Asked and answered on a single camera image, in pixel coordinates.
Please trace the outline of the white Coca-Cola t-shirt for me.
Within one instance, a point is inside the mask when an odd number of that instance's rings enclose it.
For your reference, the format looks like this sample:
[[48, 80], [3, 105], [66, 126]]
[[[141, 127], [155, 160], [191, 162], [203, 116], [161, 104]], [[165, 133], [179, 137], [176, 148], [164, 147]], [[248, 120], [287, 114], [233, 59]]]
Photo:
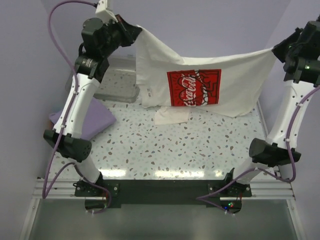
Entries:
[[198, 108], [231, 118], [253, 110], [276, 61], [271, 49], [183, 57], [146, 29], [135, 45], [136, 83], [144, 108]]

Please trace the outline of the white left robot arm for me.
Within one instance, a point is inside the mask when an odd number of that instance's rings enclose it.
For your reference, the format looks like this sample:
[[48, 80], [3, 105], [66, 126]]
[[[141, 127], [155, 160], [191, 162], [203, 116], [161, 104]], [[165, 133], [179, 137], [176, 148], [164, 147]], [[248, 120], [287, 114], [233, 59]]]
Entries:
[[92, 6], [95, 17], [83, 23], [78, 57], [74, 63], [67, 61], [73, 79], [66, 103], [53, 129], [43, 137], [54, 152], [71, 160], [83, 179], [96, 183], [102, 174], [90, 158], [91, 142], [81, 138], [85, 116], [109, 67], [108, 58], [119, 47], [131, 46], [142, 29], [114, 14], [107, 0]]

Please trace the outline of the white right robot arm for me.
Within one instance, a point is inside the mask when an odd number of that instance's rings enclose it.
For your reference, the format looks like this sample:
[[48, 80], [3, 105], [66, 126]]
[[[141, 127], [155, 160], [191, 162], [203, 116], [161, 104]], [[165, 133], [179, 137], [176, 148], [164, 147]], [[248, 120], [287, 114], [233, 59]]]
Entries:
[[300, 126], [313, 94], [320, 89], [320, 20], [296, 28], [272, 52], [285, 72], [280, 109], [266, 139], [254, 138], [249, 159], [225, 176], [228, 187], [249, 185], [259, 173], [276, 166], [292, 166], [292, 177], [285, 182], [296, 178], [295, 163], [301, 157], [296, 151]]

